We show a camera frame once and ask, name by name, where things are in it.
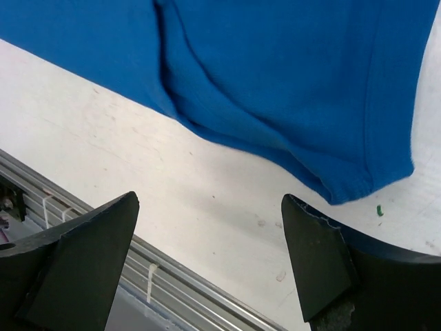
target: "machine part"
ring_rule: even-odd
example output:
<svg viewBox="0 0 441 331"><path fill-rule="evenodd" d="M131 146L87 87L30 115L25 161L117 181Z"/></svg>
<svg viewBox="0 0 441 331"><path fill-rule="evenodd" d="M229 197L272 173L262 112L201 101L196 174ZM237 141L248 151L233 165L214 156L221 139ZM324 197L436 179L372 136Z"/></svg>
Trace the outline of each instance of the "machine part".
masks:
<svg viewBox="0 0 441 331"><path fill-rule="evenodd" d="M103 331L138 211L130 192L0 245L0 330Z"/></svg>
<svg viewBox="0 0 441 331"><path fill-rule="evenodd" d="M0 215L0 230L7 230L9 228L9 221Z"/></svg>
<svg viewBox="0 0 441 331"><path fill-rule="evenodd" d="M441 330L441 257L379 241L292 195L282 214L311 330Z"/></svg>
<svg viewBox="0 0 441 331"><path fill-rule="evenodd" d="M25 220L23 190L3 177L0 177L0 210L20 221Z"/></svg>
<svg viewBox="0 0 441 331"><path fill-rule="evenodd" d="M53 227L93 210L2 150L0 176L24 192L26 221L10 222L8 236L12 241L46 229L45 215ZM157 269L152 277L151 300L147 304L152 264L157 265ZM197 331L286 331L136 235L123 267L119 293L123 298L117 296L115 300L131 308L115 309L114 314L118 315L112 318L111 312L109 319L119 323L127 321L124 325L130 327L118 328L108 323L106 331L144 331L152 315L163 319L164 330L173 330L176 325L182 330Z"/></svg>

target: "stain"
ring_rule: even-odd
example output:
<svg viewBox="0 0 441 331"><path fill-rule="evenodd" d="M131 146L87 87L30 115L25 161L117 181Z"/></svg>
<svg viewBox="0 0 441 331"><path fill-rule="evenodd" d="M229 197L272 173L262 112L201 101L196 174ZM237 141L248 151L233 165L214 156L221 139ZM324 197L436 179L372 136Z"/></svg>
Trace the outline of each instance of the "stain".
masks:
<svg viewBox="0 0 441 331"><path fill-rule="evenodd" d="M377 205L377 215L378 215L379 217L381 217L381 216L384 215L384 212L383 212L382 209L381 209L381 205Z"/></svg>
<svg viewBox="0 0 441 331"><path fill-rule="evenodd" d="M287 275L286 271L282 271L280 274L277 275L276 280L280 283L285 279L285 276Z"/></svg>
<svg viewBox="0 0 441 331"><path fill-rule="evenodd" d="M438 247L436 247L433 243L431 243L430 241L426 241L426 246L429 246L430 248L432 248L433 250L437 250Z"/></svg>

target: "seam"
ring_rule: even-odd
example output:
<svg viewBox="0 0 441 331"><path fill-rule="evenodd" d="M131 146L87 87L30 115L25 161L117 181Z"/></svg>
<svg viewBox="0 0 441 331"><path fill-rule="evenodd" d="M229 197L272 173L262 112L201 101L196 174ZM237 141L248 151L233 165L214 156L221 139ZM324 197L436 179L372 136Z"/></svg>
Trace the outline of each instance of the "seam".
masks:
<svg viewBox="0 0 441 331"><path fill-rule="evenodd" d="M368 74L367 74L367 80L366 80L366 93L365 93L365 113L364 113L364 123L363 123L363 147L365 149L365 152L363 153L363 157L364 157L364 164L367 170L367 174L369 175L369 180L370 180L370 192L373 191L373 187L374 187L374 178L371 172L371 165L369 164L369 159L371 156L370 153L370 149L368 148L369 142L370 142L370 130L369 130L369 122L370 122L370 117L369 117L369 109L371 107L371 82L372 82L372 70L373 70L373 63L375 62L375 51L376 51L376 41L377 41L377 37L378 37L378 31L380 29L380 21L381 21L381 16L383 13L383 8L384 8L384 0L381 3L380 9L378 11L378 17L376 19L376 28L375 31L373 33L373 41L372 41L372 48L371 48L371 56L369 58L369 69L368 69Z"/></svg>
<svg viewBox="0 0 441 331"><path fill-rule="evenodd" d="M201 63L201 61L199 60L199 58L197 57L195 51L193 50L193 47L191 46L189 39L187 37L187 33L185 31L185 26L181 17L181 14L178 10L177 5L175 4L174 0L170 0L168 2L169 6L173 7L173 11L176 14L176 17L179 20L179 24L181 26L181 31L183 34L183 40L185 42L185 45L187 46L189 52L191 53L194 61L198 64L199 68L201 69L202 73L204 74L205 78L212 84L212 86L216 89L216 91L219 92L219 94L221 94L223 96L223 98L225 98L225 100L229 103L231 103L234 107L239 108L240 110L242 110L243 112L245 112L248 116L250 116L251 118L255 119L256 121L261 123L261 120L256 117L254 114L250 114L249 111L246 108L243 108L242 106L238 105L235 100L231 99L229 96L227 96L223 91L221 91L219 89L219 87L217 86L217 84L215 84L212 80L212 78L210 77L210 75L208 74L208 72L206 71L206 69L204 68L203 64ZM182 79L188 86L192 86L192 84L188 83L188 80L181 74L179 74L179 70L176 70L176 68L173 66L172 63L170 63L169 61L167 61L167 65L170 67L170 69L172 69L173 74L175 74L179 79ZM231 121L231 119L225 118L223 116L221 116L218 113L213 112L210 108L208 108L202 101L201 98L199 97L199 94L196 93L195 89L191 89L191 93L194 96L194 98L196 99L197 103L208 113L210 113L214 118L220 119L224 124L226 124L227 126L233 126L233 127L237 127L236 126L236 122L235 121Z"/></svg>

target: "scuff mark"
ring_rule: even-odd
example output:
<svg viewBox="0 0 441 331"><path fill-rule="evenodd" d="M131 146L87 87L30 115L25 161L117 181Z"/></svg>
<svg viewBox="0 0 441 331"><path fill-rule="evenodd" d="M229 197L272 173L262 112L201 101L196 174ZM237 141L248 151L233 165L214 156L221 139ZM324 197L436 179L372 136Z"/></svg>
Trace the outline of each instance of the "scuff mark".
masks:
<svg viewBox="0 0 441 331"><path fill-rule="evenodd" d="M278 304L278 307L282 307L282 305L285 303L285 301L288 299L288 297L294 293L294 291L296 290L296 288L293 288L293 290L288 293L287 295L285 295L285 298L282 299L282 301Z"/></svg>
<svg viewBox="0 0 441 331"><path fill-rule="evenodd" d="M161 160L161 162L164 162L164 160L163 160L163 156L161 155L161 152L159 152L159 149L158 148L155 148L155 147L152 147L152 149L156 152L156 153L158 153L158 157L159 157L159 159Z"/></svg>
<svg viewBox="0 0 441 331"><path fill-rule="evenodd" d="M280 283L285 279L285 276L287 275L286 271L282 271L280 274L277 275L276 280Z"/></svg>

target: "black plastic part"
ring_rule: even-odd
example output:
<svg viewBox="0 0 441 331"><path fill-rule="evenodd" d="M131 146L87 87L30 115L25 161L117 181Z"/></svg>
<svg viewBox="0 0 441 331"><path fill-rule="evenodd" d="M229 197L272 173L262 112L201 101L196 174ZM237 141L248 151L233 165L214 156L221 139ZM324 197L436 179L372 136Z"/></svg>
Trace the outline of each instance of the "black plastic part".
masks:
<svg viewBox="0 0 441 331"><path fill-rule="evenodd" d="M300 306L313 331L441 330L441 257L369 237L292 195L282 213Z"/></svg>
<svg viewBox="0 0 441 331"><path fill-rule="evenodd" d="M0 177L0 210L4 210L17 221L25 220L23 190L3 177Z"/></svg>
<svg viewBox="0 0 441 331"><path fill-rule="evenodd" d="M0 245L0 330L104 330L138 211L130 192Z"/></svg>

